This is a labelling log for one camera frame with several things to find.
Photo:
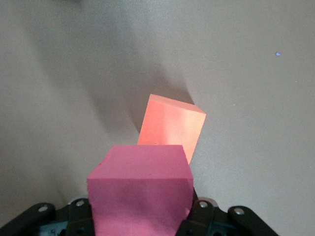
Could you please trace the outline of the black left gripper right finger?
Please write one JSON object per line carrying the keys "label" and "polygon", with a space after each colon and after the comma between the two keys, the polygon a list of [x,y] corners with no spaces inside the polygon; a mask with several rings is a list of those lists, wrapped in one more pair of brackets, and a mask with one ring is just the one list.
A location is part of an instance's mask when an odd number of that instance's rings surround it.
{"label": "black left gripper right finger", "polygon": [[193,195],[188,217],[179,226],[181,236],[276,236],[253,210],[232,206],[222,211],[217,202]]}

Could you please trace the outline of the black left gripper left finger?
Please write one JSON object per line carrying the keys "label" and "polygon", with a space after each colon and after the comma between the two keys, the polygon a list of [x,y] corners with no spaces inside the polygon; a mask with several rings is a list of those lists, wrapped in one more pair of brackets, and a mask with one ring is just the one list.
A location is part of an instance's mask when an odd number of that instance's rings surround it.
{"label": "black left gripper left finger", "polygon": [[2,236],[94,236],[92,210],[87,196],[76,197],[60,209],[38,203],[0,228]]}

